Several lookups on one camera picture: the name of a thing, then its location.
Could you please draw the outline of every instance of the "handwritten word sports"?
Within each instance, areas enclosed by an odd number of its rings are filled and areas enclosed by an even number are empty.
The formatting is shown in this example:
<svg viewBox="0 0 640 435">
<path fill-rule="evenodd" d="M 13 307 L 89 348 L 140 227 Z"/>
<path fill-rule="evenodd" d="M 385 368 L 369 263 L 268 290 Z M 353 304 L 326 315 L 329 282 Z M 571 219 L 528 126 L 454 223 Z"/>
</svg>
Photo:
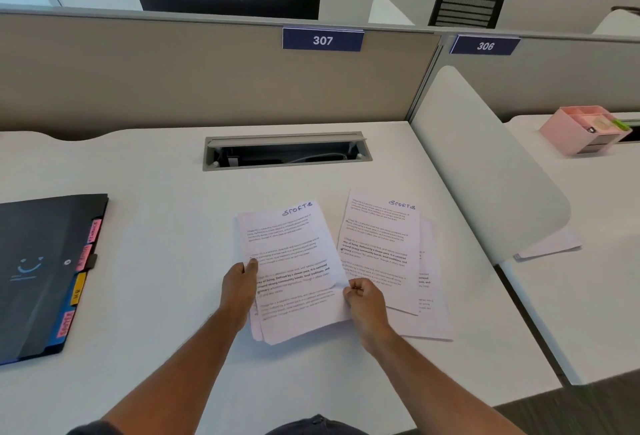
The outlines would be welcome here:
<svg viewBox="0 0 640 435">
<path fill-rule="evenodd" d="M 390 200 L 389 204 L 391 205 L 397 205 L 398 207 L 408 207 L 409 209 L 415 209 L 414 205 L 411 204 L 404 204 L 404 202 L 397 202 L 396 200 Z"/>
<path fill-rule="evenodd" d="M 292 212 L 298 212 L 301 209 L 304 209 L 305 207 L 311 207 L 313 205 L 312 202 L 307 202 L 307 204 L 301 204 L 298 207 L 294 207 L 293 209 L 289 209 L 288 211 L 284 211 L 282 213 L 283 216 L 286 216 L 287 214 L 291 214 Z"/>
</svg>

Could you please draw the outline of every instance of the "forearm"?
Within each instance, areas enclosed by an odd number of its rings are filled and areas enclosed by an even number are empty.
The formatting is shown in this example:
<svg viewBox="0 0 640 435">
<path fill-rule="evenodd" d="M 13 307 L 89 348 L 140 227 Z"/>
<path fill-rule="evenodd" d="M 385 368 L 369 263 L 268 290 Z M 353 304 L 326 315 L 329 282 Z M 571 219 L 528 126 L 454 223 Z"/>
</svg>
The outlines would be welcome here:
<svg viewBox="0 0 640 435">
<path fill-rule="evenodd" d="M 192 434 L 236 337 L 234 313 L 217 310 L 103 420 L 125 435 Z"/>
<path fill-rule="evenodd" d="M 372 354 L 423 435 L 524 435 L 389 330 Z"/>
</svg>

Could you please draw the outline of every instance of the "number 307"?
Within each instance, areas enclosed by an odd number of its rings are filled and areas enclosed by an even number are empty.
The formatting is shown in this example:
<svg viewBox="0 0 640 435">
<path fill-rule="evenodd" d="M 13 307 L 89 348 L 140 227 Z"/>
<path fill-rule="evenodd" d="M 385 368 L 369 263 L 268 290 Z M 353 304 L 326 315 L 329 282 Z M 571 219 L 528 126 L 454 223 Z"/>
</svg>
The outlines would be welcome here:
<svg viewBox="0 0 640 435">
<path fill-rule="evenodd" d="M 333 37 L 318 37 L 317 35 L 314 37 L 314 45 L 329 45 L 331 43 L 331 41 L 333 40 Z"/>
</svg>

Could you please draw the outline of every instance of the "sleeve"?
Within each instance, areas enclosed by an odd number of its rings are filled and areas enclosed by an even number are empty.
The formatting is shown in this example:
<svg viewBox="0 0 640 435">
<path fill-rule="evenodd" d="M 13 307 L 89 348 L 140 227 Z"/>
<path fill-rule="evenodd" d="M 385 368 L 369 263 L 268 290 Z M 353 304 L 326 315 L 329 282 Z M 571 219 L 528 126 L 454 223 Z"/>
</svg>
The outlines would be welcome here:
<svg viewBox="0 0 640 435">
<path fill-rule="evenodd" d="M 74 428 L 67 435 L 123 435 L 123 433 L 108 422 L 93 422 Z"/>
</svg>

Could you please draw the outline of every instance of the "green object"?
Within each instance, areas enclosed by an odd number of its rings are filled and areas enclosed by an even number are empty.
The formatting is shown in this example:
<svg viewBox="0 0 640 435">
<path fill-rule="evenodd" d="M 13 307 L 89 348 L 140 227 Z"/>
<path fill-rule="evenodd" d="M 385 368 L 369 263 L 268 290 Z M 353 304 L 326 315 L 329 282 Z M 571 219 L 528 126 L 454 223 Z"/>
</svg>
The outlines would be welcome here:
<svg viewBox="0 0 640 435">
<path fill-rule="evenodd" d="M 611 122 L 617 126 L 618 128 L 620 128 L 620 130 L 622 131 L 631 131 L 631 128 L 628 127 L 627 125 L 625 125 L 624 123 L 622 123 L 620 120 L 616 119 L 616 120 L 611 120 Z"/>
</svg>

